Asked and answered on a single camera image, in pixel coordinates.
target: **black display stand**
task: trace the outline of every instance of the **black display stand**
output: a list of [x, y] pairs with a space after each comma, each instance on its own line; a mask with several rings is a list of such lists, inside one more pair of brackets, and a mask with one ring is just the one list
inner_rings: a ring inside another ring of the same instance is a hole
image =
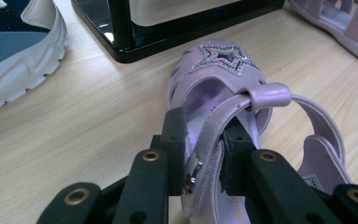
[[284, 0], [241, 0], [156, 25], [131, 20], [129, 0], [72, 0], [72, 6], [119, 63], [150, 55], [282, 8]]

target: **light wood surface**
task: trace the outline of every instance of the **light wood surface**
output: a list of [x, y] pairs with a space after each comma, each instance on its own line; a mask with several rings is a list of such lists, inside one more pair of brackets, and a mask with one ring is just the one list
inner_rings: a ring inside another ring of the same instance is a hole
[[[109, 56], [69, 0], [55, 2], [68, 27], [61, 67], [0, 109], [0, 223], [35, 223], [64, 187], [86, 181], [105, 188], [127, 175], [136, 153], [161, 132], [170, 72], [182, 52], [203, 39], [238, 43], [268, 82], [284, 83], [324, 107], [341, 130], [346, 168], [358, 184], [358, 59], [289, 5], [122, 64]], [[289, 105], [275, 110], [262, 146], [298, 167], [310, 132], [305, 113]], [[170, 223], [186, 223], [178, 198], [170, 199]]]

